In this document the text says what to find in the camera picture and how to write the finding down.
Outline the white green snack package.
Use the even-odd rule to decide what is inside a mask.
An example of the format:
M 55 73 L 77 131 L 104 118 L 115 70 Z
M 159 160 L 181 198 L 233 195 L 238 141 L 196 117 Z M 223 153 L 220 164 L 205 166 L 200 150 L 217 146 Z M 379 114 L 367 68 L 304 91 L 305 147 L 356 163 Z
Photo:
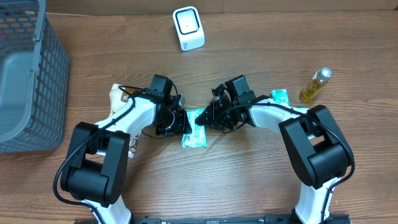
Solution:
M 195 119 L 204 112 L 204 109 L 188 110 L 188 122 L 192 128 L 190 134 L 184 134 L 182 137 L 182 147 L 197 148 L 197 147 L 207 147 L 206 141 L 206 130 L 204 126 L 199 126 L 196 124 Z

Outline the teal tissue pack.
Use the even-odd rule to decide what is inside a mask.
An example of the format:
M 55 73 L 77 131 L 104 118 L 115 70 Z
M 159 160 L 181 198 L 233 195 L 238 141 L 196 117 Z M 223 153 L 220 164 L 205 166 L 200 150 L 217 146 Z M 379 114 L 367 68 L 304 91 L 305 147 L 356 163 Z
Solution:
M 272 90 L 271 91 L 271 98 L 279 104 L 283 104 L 285 106 L 290 105 L 289 101 L 289 94 L 286 89 L 280 89 L 280 90 Z

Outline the brown labelled food package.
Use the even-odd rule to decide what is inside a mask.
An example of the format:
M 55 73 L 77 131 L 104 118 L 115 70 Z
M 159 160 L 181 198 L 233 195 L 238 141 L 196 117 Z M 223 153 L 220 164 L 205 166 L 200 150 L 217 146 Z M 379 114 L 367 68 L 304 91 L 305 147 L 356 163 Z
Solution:
M 118 112 L 122 107 L 125 106 L 127 103 L 127 100 L 123 99 L 123 96 L 125 93 L 119 89 L 119 84 L 115 83 L 113 84 L 111 91 L 109 92 L 109 99 L 110 99 L 110 114 L 109 116 L 112 116 L 115 112 Z M 139 136 L 140 134 L 135 135 L 134 137 L 131 136 L 130 142 L 129 142 L 129 153 L 128 156 L 129 158 L 133 158 L 137 145 L 139 142 Z

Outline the yellow oil bottle silver cap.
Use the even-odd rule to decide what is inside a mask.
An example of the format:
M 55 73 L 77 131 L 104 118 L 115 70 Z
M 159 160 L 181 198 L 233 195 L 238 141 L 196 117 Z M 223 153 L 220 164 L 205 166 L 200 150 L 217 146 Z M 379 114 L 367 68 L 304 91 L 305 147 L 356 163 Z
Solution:
M 305 103 L 313 101 L 321 88 L 328 83 L 331 76 L 332 70 L 328 67 L 316 71 L 312 80 L 300 92 L 299 98 Z

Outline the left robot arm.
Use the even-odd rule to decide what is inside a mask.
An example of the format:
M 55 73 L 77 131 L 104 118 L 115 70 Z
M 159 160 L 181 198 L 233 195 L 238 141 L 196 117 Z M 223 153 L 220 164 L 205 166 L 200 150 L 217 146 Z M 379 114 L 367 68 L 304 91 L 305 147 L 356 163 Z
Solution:
M 120 85 L 126 105 L 95 124 L 80 122 L 72 133 L 67 156 L 53 180 L 56 198 L 87 207 L 94 223 L 133 223 L 121 192 L 126 183 L 129 143 L 154 125 L 155 139 L 190 134 L 183 96 L 169 78 L 155 75 L 148 88 Z

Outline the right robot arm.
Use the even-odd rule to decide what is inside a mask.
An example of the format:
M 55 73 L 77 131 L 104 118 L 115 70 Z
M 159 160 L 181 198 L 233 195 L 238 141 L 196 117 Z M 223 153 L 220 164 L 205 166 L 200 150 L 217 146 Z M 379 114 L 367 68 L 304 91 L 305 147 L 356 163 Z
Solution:
M 348 215 L 329 211 L 334 189 L 354 172 L 354 156 L 330 110 L 277 103 L 256 96 L 240 75 L 212 91 L 214 101 L 195 120 L 197 125 L 231 133 L 245 124 L 282 136 L 292 168 L 301 181 L 300 196 L 290 214 L 268 214 L 263 223 L 349 223 Z

